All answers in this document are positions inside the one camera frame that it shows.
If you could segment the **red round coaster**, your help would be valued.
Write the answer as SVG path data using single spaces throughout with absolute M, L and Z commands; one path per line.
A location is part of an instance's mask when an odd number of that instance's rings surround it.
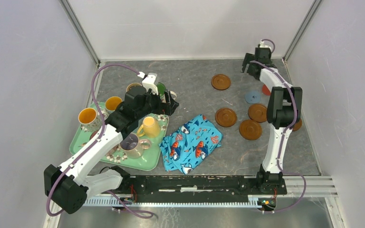
M 266 85 L 263 85 L 261 90 L 262 90 L 262 93 L 265 94 L 266 96 L 271 95 L 271 92 Z

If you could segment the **blue shark print cloth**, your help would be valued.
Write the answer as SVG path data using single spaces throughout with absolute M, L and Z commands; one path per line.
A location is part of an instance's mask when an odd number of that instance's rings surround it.
M 222 139 L 222 133 L 206 116 L 194 117 L 161 140 L 159 147 L 165 170 L 179 170 L 187 175 L 214 149 L 221 147 Z

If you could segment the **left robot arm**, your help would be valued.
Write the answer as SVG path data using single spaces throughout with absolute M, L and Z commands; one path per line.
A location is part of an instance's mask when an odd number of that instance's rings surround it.
M 148 114 L 172 115 L 179 106 L 175 98 L 172 91 L 165 90 L 159 95 L 143 86 L 127 91 L 116 109 L 106 119 L 101 119 L 96 136 L 59 166 L 51 164 L 44 170 L 47 214 L 52 217 L 63 211 L 72 214 L 88 198 L 108 190 L 126 193 L 130 189 L 130 180 L 117 171 L 109 169 L 94 176 L 89 175 L 90 171 L 110 149 L 138 127 L 142 118 Z

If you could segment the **blue round coaster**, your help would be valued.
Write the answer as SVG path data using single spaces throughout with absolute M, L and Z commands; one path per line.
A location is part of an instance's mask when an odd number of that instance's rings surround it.
M 261 100 L 261 94 L 257 90 L 251 90 L 245 94 L 245 101 L 248 104 L 257 104 Z

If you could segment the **brown wooden coaster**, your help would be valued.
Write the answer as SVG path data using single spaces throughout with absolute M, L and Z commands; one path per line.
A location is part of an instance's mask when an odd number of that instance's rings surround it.
M 267 121 L 267 107 L 262 104 L 253 104 L 248 108 L 248 116 L 258 123 Z
M 298 131 L 300 128 L 302 127 L 302 119 L 299 119 L 299 121 L 297 123 L 295 123 L 295 125 L 292 128 L 292 131 Z
M 211 79 L 211 85 L 216 90 L 226 90 L 231 86 L 231 80 L 227 75 L 216 74 Z
M 262 127 L 258 122 L 248 119 L 240 124 L 239 132 L 244 139 L 257 140 L 262 135 Z
M 230 108 L 221 108 L 216 111 L 215 121 L 222 127 L 232 127 L 237 121 L 237 115 Z

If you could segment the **yellow mug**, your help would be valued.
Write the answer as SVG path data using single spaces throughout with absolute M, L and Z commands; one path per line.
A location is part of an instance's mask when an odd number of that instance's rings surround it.
M 136 132 L 138 137 L 147 136 L 149 138 L 155 138 L 160 134 L 160 126 L 158 121 L 151 116 L 145 117 L 141 126 Z

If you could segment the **green inside floral mug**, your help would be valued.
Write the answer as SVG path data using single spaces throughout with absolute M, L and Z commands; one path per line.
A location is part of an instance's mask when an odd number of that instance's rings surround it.
M 157 89 L 158 89 L 158 92 L 159 92 L 159 95 L 161 97 L 161 100 L 162 102 L 166 102 L 166 99 L 165 99 L 165 95 L 164 95 L 164 92 L 166 90 L 166 87 L 163 83 L 158 83 L 157 84 Z M 177 94 L 174 92 L 174 91 L 169 91 L 169 94 L 171 96 L 172 99 L 176 99 L 177 98 Z

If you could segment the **small cup orange inside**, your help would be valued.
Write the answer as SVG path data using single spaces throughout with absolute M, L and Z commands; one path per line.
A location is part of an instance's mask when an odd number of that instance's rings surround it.
M 105 108 L 109 113 L 112 113 L 117 109 L 122 101 L 122 98 L 118 96 L 112 96 L 105 101 Z

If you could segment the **beige mug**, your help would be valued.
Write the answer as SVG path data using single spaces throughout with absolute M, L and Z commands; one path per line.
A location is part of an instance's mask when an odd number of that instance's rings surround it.
M 131 83 L 127 86 L 126 92 L 130 91 L 132 88 L 135 88 L 137 86 L 142 86 L 140 83 Z

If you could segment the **floral cup orange inside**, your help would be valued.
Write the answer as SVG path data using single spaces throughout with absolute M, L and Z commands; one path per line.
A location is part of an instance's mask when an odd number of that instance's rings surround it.
M 101 128 L 102 120 L 99 112 L 94 108 L 85 108 L 78 115 L 78 121 L 85 132 L 94 132 Z

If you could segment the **green floral tray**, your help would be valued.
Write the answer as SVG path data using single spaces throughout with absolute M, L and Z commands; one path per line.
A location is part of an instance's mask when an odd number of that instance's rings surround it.
M 141 171 L 150 171 L 154 169 L 157 166 L 160 157 L 161 151 L 159 145 L 166 135 L 166 130 L 169 123 L 169 116 L 163 114 L 149 114 L 149 116 L 158 121 L 161 131 L 156 138 L 150 138 L 146 135 L 140 137 L 140 139 L 148 139 L 151 142 L 151 147 L 144 150 L 141 157 L 132 159 L 127 156 L 124 150 L 120 149 L 119 146 L 116 146 L 113 149 L 109 150 L 109 152 L 104 155 L 101 161 Z M 75 155 L 88 141 L 90 141 L 91 136 L 94 136 L 96 134 L 96 131 L 89 132 L 86 131 L 85 127 L 80 126 L 70 144 L 70 153 L 72 155 Z

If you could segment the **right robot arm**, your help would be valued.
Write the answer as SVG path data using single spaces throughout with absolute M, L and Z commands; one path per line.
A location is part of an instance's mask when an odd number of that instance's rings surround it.
M 261 81 L 271 92 L 266 118 L 270 125 L 266 156 L 257 172 L 255 186 L 267 194 L 283 185 L 283 158 L 294 125 L 300 120 L 302 88 L 291 85 L 271 60 L 271 47 L 259 44 L 253 54 L 246 53 L 242 71 Z

